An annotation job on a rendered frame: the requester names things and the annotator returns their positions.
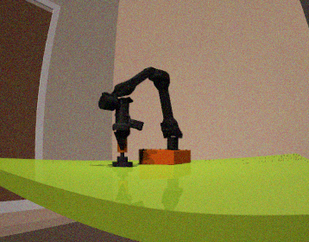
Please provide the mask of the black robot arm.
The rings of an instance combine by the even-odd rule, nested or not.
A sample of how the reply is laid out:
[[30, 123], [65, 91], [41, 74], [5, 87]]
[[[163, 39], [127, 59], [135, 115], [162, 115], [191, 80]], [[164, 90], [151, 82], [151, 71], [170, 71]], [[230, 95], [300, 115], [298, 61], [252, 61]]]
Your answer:
[[[154, 86], [158, 89], [161, 101], [161, 109], [163, 114], [163, 121], [161, 123], [161, 131], [164, 138], [167, 138], [167, 149], [178, 150], [179, 138], [182, 139], [183, 134], [179, 128], [178, 122], [173, 117], [173, 111], [169, 96], [168, 87], [170, 84], [170, 76], [166, 71], [156, 69], [153, 67], [144, 68], [137, 75], [130, 80], [116, 85], [112, 94], [103, 92], [98, 101], [98, 107], [108, 111], [129, 111], [129, 103], [133, 102], [130, 97], [123, 98], [123, 96], [130, 95], [145, 79], [150, 79], [154, 82]], [[118, 97], [121, 97], [120, 99]], [[143, 122], [131, 119], [129, 116], [129, 129], [142, 130]]]

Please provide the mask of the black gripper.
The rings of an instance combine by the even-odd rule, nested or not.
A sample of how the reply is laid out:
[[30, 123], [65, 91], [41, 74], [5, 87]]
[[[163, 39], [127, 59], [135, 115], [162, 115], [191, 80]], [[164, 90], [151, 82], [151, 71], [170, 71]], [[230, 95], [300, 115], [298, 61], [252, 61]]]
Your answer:
[[125, 138], [129, 136], [130, 129], [128, 125], [129, 112], [128, 111], [116, 111], [116, 122], [112, 125], [120, 150], [123, 150]]

